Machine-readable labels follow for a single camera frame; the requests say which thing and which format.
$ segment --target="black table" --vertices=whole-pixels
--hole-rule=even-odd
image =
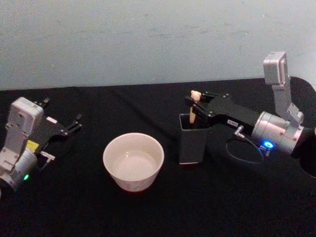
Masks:
[[[302,79],[291,86],[303,125],[315,126],[316,93]],[[67,124],[82,113],[84,127],[51,144],[56,160],[1,201],[0,236],[315,236],[316,179],[297,160],[274,152],[258,165],[235,161],[225,151],[234,131],[216,125],[203,163],[178,164],[179,114],[188,112],[191,89],[227,92],[240,105],[275,114],[263,79],[1,91],[0,144],[19,96],[48,96],[47,116]],[[128,132],[155,137],[165,152],[153,185],[136,194],[121,190],[102,162],[105,146]],[[231,151],[259,157],[245,144]]]

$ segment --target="black cable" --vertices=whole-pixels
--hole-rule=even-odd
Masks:
[[[234,159],[236,159],[236,160],[239,160],[239,161],[242,161],[242,162],[245,162],[245,163],[248,163],[248,164],[260,164],[260,163],[262,163],[262,162],[264,161],[264,157],[263,157],[263,154],[262,154],[261,150],[256,146],[256,144],[254,144],[254,143],[253,143],[251,140],[249,140],[248,138],[244,137],[243,139],[244,139],[244,140],[242,140],[243,142],[247,141],[249,144],[251,144],[252,146],[254,146],[254,147],[259,151],[259,154],[260,154],[260,156],[261,156],[261,161],[249,161],[249,160],[245,160],[245,159],[240,159],[240,158],[234,156],[233,154],[231,154],[230,151],[228,150],[228,144],[229,144],[229,142],[232,141],[232,140],[238,140],[237,138],[232,138],[232,139],[230,139],[230,140],[228,140],[228,141],[226,142],[226,145],[225,145],[225,147],[226,147],[226,152],[227,152],[232,158],[234,158]]]

